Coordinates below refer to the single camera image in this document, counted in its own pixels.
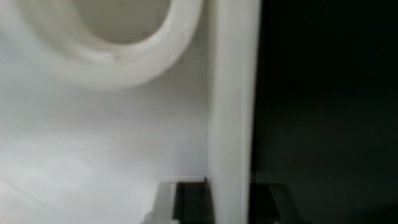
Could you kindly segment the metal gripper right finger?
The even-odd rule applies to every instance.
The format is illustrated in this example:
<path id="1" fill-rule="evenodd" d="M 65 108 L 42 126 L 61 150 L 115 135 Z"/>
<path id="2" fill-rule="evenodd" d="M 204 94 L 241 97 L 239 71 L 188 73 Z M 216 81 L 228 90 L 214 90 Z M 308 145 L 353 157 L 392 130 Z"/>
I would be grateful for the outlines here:
<path id="1" fill-rule="evenodd" d="M 305 224 L 287 186 L 280 183 L 250 185 L 248 224 Z"/>

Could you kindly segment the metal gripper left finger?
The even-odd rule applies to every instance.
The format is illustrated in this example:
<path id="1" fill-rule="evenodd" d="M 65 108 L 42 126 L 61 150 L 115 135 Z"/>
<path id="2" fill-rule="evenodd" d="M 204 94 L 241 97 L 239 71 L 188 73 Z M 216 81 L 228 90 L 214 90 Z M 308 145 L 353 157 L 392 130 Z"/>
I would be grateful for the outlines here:
<path id="1" fill-rule="evenodd" d="M 214 224 L 212 195 L 205 178 L 157 185 L 141 224 Z"/>

